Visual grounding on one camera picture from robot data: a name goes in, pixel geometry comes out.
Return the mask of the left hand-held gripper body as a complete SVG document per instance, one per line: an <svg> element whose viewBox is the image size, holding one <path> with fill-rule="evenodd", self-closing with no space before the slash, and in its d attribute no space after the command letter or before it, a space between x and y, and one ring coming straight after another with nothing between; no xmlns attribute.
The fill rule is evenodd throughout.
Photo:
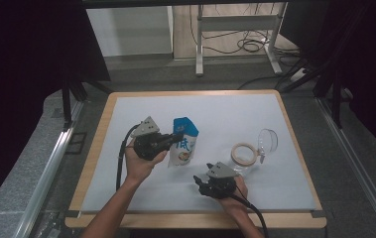
<svg viewBox="0 0 376 238"><path fill-rule="evenodd" d="M161 135L160 128L151 116L143 120L131 134L135 139L134 150L138 157L152 161L161 153L158 151L158 144L163 143L159 141Z"/></svg>

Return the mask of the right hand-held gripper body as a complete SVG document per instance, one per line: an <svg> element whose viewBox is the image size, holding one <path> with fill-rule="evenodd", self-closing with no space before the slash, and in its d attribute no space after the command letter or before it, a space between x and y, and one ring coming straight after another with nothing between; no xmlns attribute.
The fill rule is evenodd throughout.
<svg viewBox="0 0 376 238"><path fill-rule="evenodd" d="M209 197L222 199L229 197L236 189L237 172L228 165L218 162L206 172L208 176Z"/></svg>

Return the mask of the blue and white milk pouch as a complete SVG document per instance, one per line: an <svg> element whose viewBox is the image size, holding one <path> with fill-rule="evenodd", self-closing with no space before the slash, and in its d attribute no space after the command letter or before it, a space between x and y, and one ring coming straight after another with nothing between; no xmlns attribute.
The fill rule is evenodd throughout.
<svg viewBox="0 0 376 238"><path fill-rule="evenodd" d="M183 117L174 120L173 133L182 134L183 137L172 144L168 167L186 166L193 158L199 132L189 118Z"/></svg>

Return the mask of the glass jar with hinged lid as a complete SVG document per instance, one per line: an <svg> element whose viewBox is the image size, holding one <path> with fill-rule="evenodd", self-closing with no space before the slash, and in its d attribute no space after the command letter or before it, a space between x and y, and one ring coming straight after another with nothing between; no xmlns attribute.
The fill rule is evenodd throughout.
<svg viewBox="0 0 376 238"><path fill-rule="evenodd" d="M274 130L262 129L256 146L237 143L232 147L230 167L238 174L245 175L255 166L263 164L266 158L278 149L278 144L278 135Z"/></svg>

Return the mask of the person's left hand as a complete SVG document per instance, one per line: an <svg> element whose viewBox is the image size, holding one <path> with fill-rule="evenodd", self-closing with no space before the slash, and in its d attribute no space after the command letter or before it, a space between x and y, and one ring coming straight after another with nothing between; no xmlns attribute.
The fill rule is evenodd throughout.
<svg viewBox="0 0 376 238"><path fill-rule="evenodd" d="M125 160L127 176L125 185L139 186L152 172L155 165L162 162L167 155L167 151L159 153L152 161L138 157L134 150L135 139L125 147Z"/></svg>

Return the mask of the person's right hand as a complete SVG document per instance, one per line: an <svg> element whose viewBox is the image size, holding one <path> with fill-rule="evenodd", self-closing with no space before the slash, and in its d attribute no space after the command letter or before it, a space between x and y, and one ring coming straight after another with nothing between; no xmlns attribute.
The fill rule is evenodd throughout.
<svg viewBox="0 0 376 238"><path fill-rule="evenodd" d="M243 176L237 176L234 178L237 188L234 194L238 197L246 198L248 195L248 188L245 184ZM219 204L223 210L232 218L239 218L247 214L247 207L234 198L226 197L218 199Z"/></svg>

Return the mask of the wooden table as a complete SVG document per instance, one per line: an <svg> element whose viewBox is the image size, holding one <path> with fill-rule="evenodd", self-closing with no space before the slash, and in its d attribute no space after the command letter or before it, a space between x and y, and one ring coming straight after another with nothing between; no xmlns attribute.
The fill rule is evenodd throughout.
<svg viewBox="0 0 376 238"><path fill-rule="evenodd" d="M94 136L91 149L88 153L81 177L79 179L76 191L74 193L70 213L65 219L65 223L69 227L86 226L96 212L85 212L82 204L86 193L89 189L94 172L105 140L107 128L111 120L111 114L115 102L120 97L152 97L152 96L186 96L186 95L240 95L240 94L269 94L277 95L282 110L287 117L287 125L293 135L293 140L298 149L299 156L303 161L303 169L307 177L311 193L315 201L315 207L312 210L276 210L262 211L260 215L254 215L253 221L257 225L266 224L270 228L309 228L318 229L326 225L326 218L322 211L318 196L315 192L312 178L309 174L307 165L303 158L300 146L297 142L294 130L290 123L285 106L280 94L275 90L215 90L215 91L159 91L159 92L115 92L109 95L104 111L102 113L96 134ZM221 208L213 212L132 212L129 211L123 218L122 222L125 228L139 229L232 229L234 223L222 213Z"/></svg>

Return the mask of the black metal stand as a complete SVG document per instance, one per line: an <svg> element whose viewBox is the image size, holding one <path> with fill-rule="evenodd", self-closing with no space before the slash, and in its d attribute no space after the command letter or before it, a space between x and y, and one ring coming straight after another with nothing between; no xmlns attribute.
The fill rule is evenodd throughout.
<svg viewBox="0 0 376 238"><path fill-rule="evenodd" d="M331 118L335 125L341 129L341 122L340 122L340 103L341 103L341 83L339 76L336 74L337 70L337 60L330 59L325 62L322 66L316 68L315 70L305 74L295 82L287 85L286 87L276 89L280 93L287 93L295 88L305 84L306 82L310 81L311 79L317 78L319 76L319 80L316 83L315 87L313 88L313 95L315 97L325 97L328 90L332 89L332 98L331 98Z"/></svg>
<svg viewBox="0 0 376 238"><path fill-rule="evenodd" d="M91 80L85 79L84 82L90 84L91 86L99 89L100 91L110 94L113 92L109 87L103 85L102 83ZM72 119L71 119L71 107L70 107L70 94L76 99L77 102L83 102L86 100L88 94L82 84L82 81L79 79L65 79L63 82L62 88L62 98L63 98L63 118L64 124L63 129L66 131L70 128Z"/></svg>

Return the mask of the white board panel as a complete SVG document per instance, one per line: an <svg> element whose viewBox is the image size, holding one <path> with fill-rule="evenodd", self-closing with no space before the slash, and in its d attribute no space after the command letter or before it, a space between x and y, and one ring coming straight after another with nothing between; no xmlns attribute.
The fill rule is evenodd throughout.
<svg viewBox="0 0 376 238"><path fill-rule="evenodd" d="M173 9L169 6L87 9L105 57L173 52Z"/></svg>

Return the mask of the white power strip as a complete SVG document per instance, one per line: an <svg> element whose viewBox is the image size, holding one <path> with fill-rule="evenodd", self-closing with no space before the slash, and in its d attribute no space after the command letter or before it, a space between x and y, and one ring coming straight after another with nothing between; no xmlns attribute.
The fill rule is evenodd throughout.
<svg viewBox="0 0 376 238"><path fill-rule="evenodd" d="M306 74L308 73L308 70L306 68L301 68L299 69L297 72L295 72L291 78L290 78L290 81L291 82L295 82L299 79L301 79L303 76L305 76Z"/></svg>

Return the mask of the black curtain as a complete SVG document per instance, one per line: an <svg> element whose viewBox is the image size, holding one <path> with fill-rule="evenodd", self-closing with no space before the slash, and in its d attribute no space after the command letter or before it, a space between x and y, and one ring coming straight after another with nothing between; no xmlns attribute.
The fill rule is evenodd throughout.
<svg viewBox="0 0 376 238"><path fill-rule="evenodd" d="M45 99L66 81L108 77L82 0L0 0L0 186Z"/></svg>
<svg viewBox="0 0 376 238"><path fill-rule="evenodd" d="M376 0L292 0L281 35L319 78L313 94L348 89L351 110L376 138Z"/></svg>

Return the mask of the black bracket frame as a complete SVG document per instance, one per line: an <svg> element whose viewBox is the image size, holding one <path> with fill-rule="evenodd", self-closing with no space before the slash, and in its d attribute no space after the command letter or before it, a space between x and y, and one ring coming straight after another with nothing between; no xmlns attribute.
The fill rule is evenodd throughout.
<svg viewBox="0 0 376 238"><path fill-rule="evenodd" d="M79 155L84 147L86 136L86 132L74 133L67 144L65 153L67 155Z"/></svg>

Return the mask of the aluminium rail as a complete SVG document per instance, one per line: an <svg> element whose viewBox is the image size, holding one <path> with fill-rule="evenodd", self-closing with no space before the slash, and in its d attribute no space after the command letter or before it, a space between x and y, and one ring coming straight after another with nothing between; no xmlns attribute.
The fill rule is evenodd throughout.
<svg viewBox="0 0 376 238"><path fill-rule="evenodd" d="M327 102L320 98L317 98L315 102L318 104L328 127L345 156L345 159L349 162L351 169L376 213L376 186L373 180L365 170L360 158L357 156L343 130L340 129L331 118L331 110L329 109Z"/></svg>
<svg viewBox="0 0 376 238"><path fill-rule="evenodd" d="M48 195L50 187L54 181L57 170L62 162L70 137L73 133L75 123L78 120L80 111L83 107L82 102L76 102L70 111L70 122L68 127L63 129L56 141L52 153L45 165L41 177L34 189L34 192L24 210L23 215L18 223L16 231L12 238L29 238L35 225L39 212L42 209L44 201Z"/></svg>

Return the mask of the white metal desk frame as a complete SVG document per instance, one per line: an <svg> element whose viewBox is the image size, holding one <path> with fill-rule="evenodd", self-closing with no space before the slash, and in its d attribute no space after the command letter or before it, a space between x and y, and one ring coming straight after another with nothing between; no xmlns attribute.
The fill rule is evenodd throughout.
<svg viewBox="0 0 376 238"><path fill-rule="evenodd" d="M263 44L265 53L269 59L274 74L280 75L282 70L274 55L274 46L280 31L286 6L287 3L282 2L276 15L203 17L202 6L199 5L196 30L195 74L197 76L203 76L201 37L203 32L264 30L271 33L270 39Z"/></svg>

